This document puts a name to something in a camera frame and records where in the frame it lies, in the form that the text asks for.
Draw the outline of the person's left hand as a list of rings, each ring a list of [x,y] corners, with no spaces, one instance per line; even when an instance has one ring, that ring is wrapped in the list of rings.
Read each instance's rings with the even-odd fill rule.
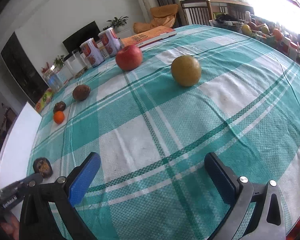
[[[0,226],[5,233],[14,240],[19,240],[19,220],[14,214],[7,215],[5,222],[1,222]]]

